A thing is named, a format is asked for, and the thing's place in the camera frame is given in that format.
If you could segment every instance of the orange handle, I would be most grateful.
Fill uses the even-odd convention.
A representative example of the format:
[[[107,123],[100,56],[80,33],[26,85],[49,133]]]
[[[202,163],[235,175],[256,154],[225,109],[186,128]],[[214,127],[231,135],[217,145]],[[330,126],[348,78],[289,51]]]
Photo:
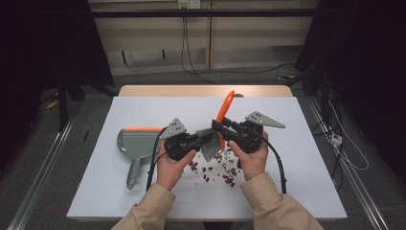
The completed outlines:
[[[221,123],[223,121],[223,118],[226,116],[226,113],[227,113],[231,103],[233,102],[233,98],[234,98],[235,94],[236,93],[234,92],[234,90],[232,90],[227,95],[226,99],[224,100],[223,105],[220,108],[220,111],[218,111],[217,118],[215,118],[215,120],[217,122]],[[218,138],[220,139],[221,150],[224,150],[225,144],[224,144],[223,136],[219,132],[218,132]]]
[[[234,92],[234,90],[230,91],[230,93],[227,95],[226,99],[224,100],[224,103],[221,106],[220,111],[218,111],[217,118],[215,119],[219,123],[221,123],[223,121],[223,118],[226,116],[226,113],[227,113],[231,103],[233,102],[233,98],[234,98],[235,94],[236,93]]]

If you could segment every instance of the cable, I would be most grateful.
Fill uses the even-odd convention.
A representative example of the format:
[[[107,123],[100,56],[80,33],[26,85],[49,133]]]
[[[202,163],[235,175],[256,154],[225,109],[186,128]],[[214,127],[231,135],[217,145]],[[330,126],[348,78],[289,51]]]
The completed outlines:
[[[286,194],[286,178],[284,177],[283,164],[282,164],[282,161],[281,161],[281,157],[278,155],[275,148],[271,145],[271,143],[269,143],[268,140],[266,140],[265,137],[263,137],[262,135],[260,135],[260,137],[266,143],[266,145],[268,145],[268,147],[275,153],[275,157],[277,158],[278,167],[279,167],[280,175],[281,175],[282,193]]]
[[[165,129],[167,129],[167,128],[166,127],[162,128],[162,130],[158,133],[158,135],[156,136],[156,139],[155,139],[155,144],[153,146],[153,151],[152,151],[151,164],[149,165],[149,171],[148,171],[147,191],[152,183],[152,177],[153,177],[153,173],[155,171],[155,164],[163,155],[165,155],[165,154],[160,155],[155,161],[155,154],[156,154],[156,148],[157,148],[158,142],[159,142],[159,137],[165,131]]]
[[[191,68],[193,70],[193,73],[189,72],[186,70],[185,65],[183,63],[183,51],[185,49],[185,38],[186,38],[186,44],[187,44],[187,49],[188,49],[188,56],[189,56],[189,62],[191,63]],[[183,17],[183,42],[182,42],[182,55],[181,55],[181,63],[182,63],[182,68],[183,70],[188,73],[188,74],[195,74],[197,75],[200,79],[202,79],[205,82],[212,83],[212,84],[218,84],[214,81],[211,80],[205,80],[202,77],[199,76],[199,74],[196,72],[196,70],[193,67],[192,59],[191,59],[191,52],[189,50],[189,36],[188,36],[188,20],[186,17]]]
[[[185,68],[185,64],[183,62],[183,54],[184,54],[184,50],[185,50],[185,41],[187,44],[187,50],[188,50],[188,56],[189,56],[189,62],[191,64],[191,68],[193,70],[193,72],[188,71]],[[210,70],[210,71],[200,71],[197,72],[194,69],[193,63],[192,63],[192,58],[191,58],[191,52],[190,52],[190,46],[189,46],[189,35],[188,35],[188,20],[186,17],[183,17],[183,42],[182,42],[182,54],[181,54],[181,63],[182,63],[182,68],[183,70],[188,73],[188,74],[193,74],[193,75],[197,75],[200,79],[202,79],[203,81],[212,83],[212,84],[218,84],[214,81],[210,81],[210,80],[205,80],[203,79],[200,75],[201,74],[211,74],[211,73],[229,73],[229,74],[247,74],[247,75],[251,75],[251,74],[260,74],[260,73],[266,73],[266,72],[270,72],[273,70],[277,71],[277,76],[275,77],[274,82],[272,82],[271,84],[275,83],[275,81],[278,79],[278,69],[281,67],[284,67],[286,65],[294,65],[296,63],[282,63],[280,65],[278,65],[277,67],[273,67],[270,69],[266,69],[266,70],[259,70],[259,71],[252,71],[252,72],[244,72],[244,71],[228,71],[228,70]]]
[[[349,140],[351,141],[351,143],[352,143],[352,144],[358,149],[358,151],[361,153],[362,157],[364,158],[365,162],[367,163],[367,166],[366,166],[365,168],[359,168],[359,167],[353,165],[353,164],[350,162],[350,160],[349,160],[346,156],[344,156],[344,155],[341,153],[341,151],[339,151],[339,154],[340,154],[340,155],[343,157],[343,159],[344,159],[347,163],[349,163],[353,168],[355,168],[355,169],[357,169],[357,170],[359,170],[359,171],[365,171],[365,170],[367,170],[367,169],[370,167],[370,163],[368,162],[367,157],[365,157],[364,153],[355,145],[355,143],[351,140],[351,138],[349,137],[349,135],[348,135],[348,134],[346,133],[346,131],[344,130],[343,125],[341,124],[340,119],[339,119],[339,117],[338,117],[338,115],[337,115],[337,112],[335,111],[334,106],[332,105],[332,103],[331,103],[330,101],[328,101],[328,103],[329,103],[329,105],[331,106],[331,108],[332,108],[332,110],[333,110],[333,112],[334,112],[334,114],[335,114],[335,116],[336,116],[336,118],[337,118],[337,122],[338,122],[338,124],[340,125],[341,129],[343,130],[343,133],[347,136],[347,138],[349,138]]]
[[[167,152],[164,152],[162,155],[158,156],[158,158],[156,158],[155,163],[153,163],[154,165],[156,165],[156,163],[165,155],[168,155]]]

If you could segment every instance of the black cable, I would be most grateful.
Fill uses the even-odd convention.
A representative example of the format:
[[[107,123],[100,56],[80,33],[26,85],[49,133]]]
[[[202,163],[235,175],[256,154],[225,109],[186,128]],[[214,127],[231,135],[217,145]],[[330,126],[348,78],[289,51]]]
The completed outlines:
[[[156,160],[155,160],[155,162],[153,164],[156,165],[156,163],[165,155],[168,155],[168,153],[164,152],[162,155],[158,156],[158,158],[156,158]]]
[[[192,73],[189,72],[188,70],[186,70],[185,65],[183,63],[183,51],[185,49],[185,38],[186,38],[186,44],[187,44],[187,49],[188,49],[189,62],[191,63],[191,68],[193,70]],[[218,84],[218,83],[213,82],[211,80],[205,80],[202,77],[200,77],[200,75],[196,72],[196,70],[193,67],[192,58],[191,58],[191,52],[189,50],[188,20],[186,19],[186,17],[183,17],[183,42],[182,42],[181,63],[182,63],[182,68],[186,73],[197,75],[200,79],[202,79],[205,82],[212,83],[212,84]]]
[[[286,178],[284,177],[283,164],[282,164],[282,161],[281,161],[281,157],[278,155],[275,148],[271,145],[271,143],[269,143],[268,140],[266,140],[265,137],[263,137],[261,135],[261,138],[268,145],[268,147],[275,153],[275,156],[276,156],[277,162],[278,162],[278,167],[279,167],[279,170],[280,170],[280,175],[281,175],[282,193],[286,194]]]
[[[188,56],[189,56],[189,61],[191,63],[191,68],[193,70],[193,72],[188,71],[185,68],[185,64],[183,62],[183,54],[184,54],[184,49],[185,49],[185,40],[186,40],[186,44],[187,44],[187,49],[188,49]],[[203,79],[200,75],[201,74],[211,74],[211,73],[228,73],[228,74],[247,74],[247,75],[251,75],[251,74],[260,74],[260,73],[266,73],[266,72],[270,72],[273,70],[277,71],[277,76],[275,77],[274,82],[272,82],[271,84],[274,84],[275,81],[278,79],[278,69],[281,67],[284,67],[286,65],[294,65],[296,63],[282,63],[280,65],[278,65],[277,67],[273,67],[270,69],[266,69],[266,70],[259,70],[259,71],[252,71],[252,72],[243,72],[243,71],[229,71],[229,70],[210,70],[210,71],[201,71],[201,72],[197,72],[194,69],[194,66],[192,64],[192,58],[191,58],[191,52],[190,52],[190,48],[189,48],[189,36],[188,36],[188,20],[186,19],[186,17],[183,17],[183,42],[182,42],[182,54],[181,54],[181,63],[182,63],[182,68],[183,70],[188,73],[188,74],[193,74],[193,75],[197,75],[200,79],[202,79],[203,81],[212,83],[212,84],[218,84],[216,82],[210,81],[210,80],[205,80]]]
[[[152,152],[152,158],[151,158],[151,164],[149,165],[149,171],[148,171],[147,191],[148,191],[148,189],[149,189],[149,187],[151,186],[151,183],[152,183],[152,176],[153,176],[153,173],[155,171],[155,164],[159,160],[159,158],[164,155],[164,154],[160,155],[158,157],[158,159],[156,159],[156,161],[155,161],[155,154],[156,154],[156,148],[157,148],[158,142],[159,142],[159,137],[165,131],[165,129],[167,129],[167,128],[166,127],[162,128],[162,130],[158,133],[158,135],[156,136],[156,139],[155,139],[155,144],[153,146],[153,152]]]

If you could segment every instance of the person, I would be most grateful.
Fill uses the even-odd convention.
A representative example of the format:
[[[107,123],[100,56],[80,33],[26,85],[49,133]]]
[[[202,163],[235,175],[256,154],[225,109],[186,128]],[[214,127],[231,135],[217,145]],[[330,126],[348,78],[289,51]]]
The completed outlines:
[[[262,135],[268,139],[265,131]],[[164,142],[159,143],[158,156],[165,154]],[[241,163],[246,182],[240,185],[240,189],[253,210],[254,229],[323,229],[296,199],[278,193],[274,181],[265,171],[268,146],[264,142],[256,152],[250,154],[233,141],[229,141],[228,145]],[[175,200],[171,190],[195,155],[195,150],[192,150],[178,162],[161,157],[157,162],[156,183],[112,229],[164,229],[166,217]]]

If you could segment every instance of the table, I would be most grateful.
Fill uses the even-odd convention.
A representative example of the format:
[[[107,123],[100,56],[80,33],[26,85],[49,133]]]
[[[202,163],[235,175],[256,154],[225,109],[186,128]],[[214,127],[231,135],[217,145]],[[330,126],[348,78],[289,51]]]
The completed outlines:
[[[243,121],[254,109],[286,125],[266,127],[269,140],[279,152],[287,179],[287,192],[317,219],[343,219],[346,212],[329,178],[327,168],[305,122],[296,98],[286,86],[270,85],[131,85],[123,87],[115,98],[104,123],[78,192],[67,217],[80,220],[120,219],[145,193],[149,162],[142,165],[132,190],[126,188],[130,160],[117,149],[116,138],[123,127],[167,125],[178,117],[189,133],[206,128],[224,100],[234,89],[245,98],[235,98],[227,117]],[[231,168],[236,163],[227,162]],[[221,165],[205,162],[201,153],[194,158],[200,167],[213,167],[203,173],[185,169],[173,192],[177,198],[169,220],[235,221],[249,220],[252,211],[240,192],[242,172],[236,186],[221,180]],[[267,170],[279,191],[279,171],[270,153]]]

